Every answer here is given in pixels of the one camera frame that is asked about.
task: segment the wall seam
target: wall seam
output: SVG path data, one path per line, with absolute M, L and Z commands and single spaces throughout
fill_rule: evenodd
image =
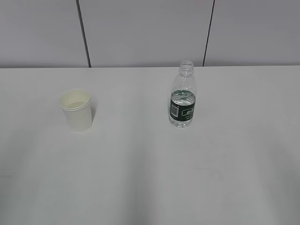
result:
M 87 58 L 87 61 L 88 61 L 88 66 L 91 67 L 90 54 L 89 54 L 89 49 L 88 49 L 88 43 L 87 43 L 86 37 L 85 37 L 85 31 L 84 31 L 84 26 L 83 26 L 83 18 L 81 16 L 81 9 L 80 9 L 80 5 L 79 5 L 79 0 L 76 0 L 76 5 L 77 5 L 77 11 L 78 11 L 78 17 L 79 17 L 79 22 L 80 22 L 81 33 L 82 33 L 82 37 L 83 37 L 85 54 L 86 54 L 86 58 Z
M 215 8 L 215 0 L 213 1 L 212 8 L 211 8 L 210 26 L 208 28 L 208 33 L 207 33 L 207 40 L 206 40 L 205 52 L 204 52 L 203 64 L 202 64 L 203 67 L 204 67 L 204 64 L 205 64 L 205 58 L 206 58 L 206 51 L 207 51 L 207 46 L 208 46 L 208 40 L 210 38 L 210 28 L 211 28 L 212 15 L 214 14 L 214 8 Z

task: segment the cup rim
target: cup rim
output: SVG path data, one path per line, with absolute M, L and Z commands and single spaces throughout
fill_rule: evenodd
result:
M 66 108 L 66 107 L 64 107 L 64 106 L 62 106 L 62 105 L 60 104 L 60 107 L 61 107 L 63 110 L 65 110 L 65 111 L 77 111 L 77 110 L 79 110 L 79 109 L 84 108 L 84 107 L 90 102 L 90 93 L 89 93 L 88 91 L 82 89 L 82 88 L 74 88 L 74 89 L 65 91 L 65 92 L 62 93 L 62 95 L 60 96 L 60 100 L 61 100 L 61 98 L 62 98 L 65 94 L 67 94 L 68 92 L 74 91 L 74 90 L 81 90 L 81 91 L 84 91 L 85 93 L 87 93 L 87 94 L 89 95 L 89 99 L 88 99 L 88 100 L 86 101 L 86 103 L 84 103 L 83 105 L 81 105 L 81 106 L 79 106 L 79 107 L 76 107 L 76 108 L 72 108 L 72 109 Z

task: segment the water bottle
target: water bottle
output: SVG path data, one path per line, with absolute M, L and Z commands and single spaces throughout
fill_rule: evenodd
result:
M 191 124 L 196 94 L 194 65 L 191 61 L 182 61 L 171 92 L 169 120 L 174 126 L 184 128 Z

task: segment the bottle cap opening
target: bottle cap opening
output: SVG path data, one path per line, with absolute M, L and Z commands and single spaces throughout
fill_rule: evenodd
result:
M 192 61 L 182 61 L 180 63 L 179 71 L 186 75 L 192 74 L 194 72 L 194 65 Z

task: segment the bottle neck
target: bottle neck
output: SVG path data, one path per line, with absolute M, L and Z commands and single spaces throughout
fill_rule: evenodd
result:
M 183 73 L 183 72 L 179 71 L 179 74 L 180 74 L 180 76 L 182 76 L 182 77 L 188 78 L 188 77 L 192 77 L 193 74 L 194 74 L 194 72 L 191 72 L 191 73 Z
M 192 61 L 182 61 L 179 67 L 179 74 L 182 77 L 191 77 L 194 73 L 194 65 Z

